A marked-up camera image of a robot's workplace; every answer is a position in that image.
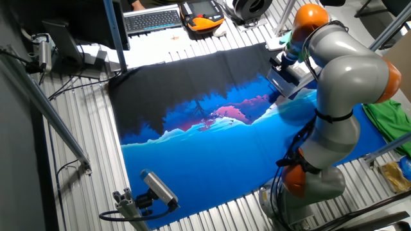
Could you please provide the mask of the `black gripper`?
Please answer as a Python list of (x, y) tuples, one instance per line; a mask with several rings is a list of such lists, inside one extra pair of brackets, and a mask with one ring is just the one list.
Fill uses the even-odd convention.
[(279, 59), (279, 63), (275, 58), (270, 58), (270, 63), (273, 66), (278, 66), (279, 71), (285, 71), (286, 68), (292, 64), (292, 61), (287, 57), (287, 53), (283, 51), (280, 55), (277, 56)]

